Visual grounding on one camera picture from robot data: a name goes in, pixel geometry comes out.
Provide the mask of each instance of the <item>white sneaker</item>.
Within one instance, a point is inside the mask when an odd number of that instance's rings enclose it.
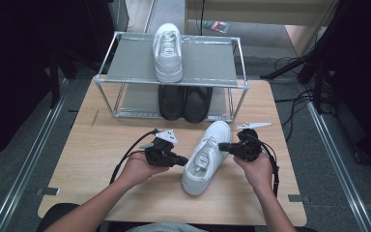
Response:
[[[207,128],[185,165],[182,186],[186,192],[199,195],[207,189],[216,170],[228,156],[228,152],[218,150],[218,143],[222,142],[231,142],[231,129],[227,123],[216,121]]]
[[[158,28],[153,53],[160,82],[173,83],[182,79],[182,38],[176,25],[164,23]]]

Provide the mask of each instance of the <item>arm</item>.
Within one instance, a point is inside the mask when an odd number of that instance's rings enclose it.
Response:
[[[95,231],[129,189],[168,169],[151,166],[143,153],[132,154],[115,182],[50,225],[45,231]]]
[[[263,209],[268,229],[270,231],[296,231],[273,194],[270,158],[261,153],[253,162],[247,162],[238,157],[234,157],[234,161],[243,169],[246,179],[252,185]]]

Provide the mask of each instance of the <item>person's left hand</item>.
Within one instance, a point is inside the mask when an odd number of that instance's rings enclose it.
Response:
[[[153,175],[165,172],[168,169],[169,167],[151,166],[147,163],[144,152],[137,152],[128,157],[125,168],[117,180],[124,181],[132,188],[145,182]]]

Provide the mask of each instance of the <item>gray carpet floor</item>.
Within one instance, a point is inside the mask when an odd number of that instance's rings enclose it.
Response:
[[[162,21],[169,20],[159,16],[166,15],[164,12],[167,11],[165,8],[170,7],[168,5],[156,6],[150,31],[156,30]],[[278,68],[287,62],[286,59],[279,60],[279,58],[295,56],[286,31],[280,25],[232,23],[229,32],[220,36],[229,35],[242,35],[243,39],[247,38],[246,40],[248,40],[248,42],[243,40],[243,46],[245,46],[244,51],[247,51],[246,56],[244,53],[244,60],[250,79],[259,79],[258,75],[273,72],[275,63]],[[271,45],[267,42],[271,41],[270,37],[279,42],[276,45]],[[79,109],[95,74],[83,66],[78,69],[77,78],[67,80],[69,91],[66,94],[64,105],[43,146],[41,156],[19,199],[6,231],[34,231],[40,222],[37,210],[42,197],[36,195],[36,190],[48,185],[71,131],[76,111]],[[294,99],[303,91],[304,87],[312,88],[311,83],[308,86],[298,84],[294,72],[287,72],[286,76],[271,80],[270,84],[276,100]],[[42,100],[22,125],[9,146],[0,153],[0,208],[49,113],[49,106],[50,94]],[[282,102],[276,106],[280,121],[283,123],[291,115],[292,103]],[[352,144],[340,122],[334,116],[327,114],[322,117],[371,218],[371,165],[361,165],[356,162]],[[307,106],[295,113],[293,125],[292,136],[287,144],[300,194],[304,198],[307,215],[306,226],[317,231],[360,231],[345,191],[329,159],[326,146]],[[284,127],[286,135],[289,134],[289,129],[289,125]],[[258,231],[267,230],[264,226],[259,226]]]

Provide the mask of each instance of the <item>shoe rack shelf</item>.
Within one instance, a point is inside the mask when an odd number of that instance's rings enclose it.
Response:
[[[95,82],[113,117],[159,118],[158,85],[213,87],[205,121],[234,123],[249,89],[240,38],[182,35],[182,80],[157,80],[154,35],[115,32]],[[243,76],[237,79],[235,59]]]

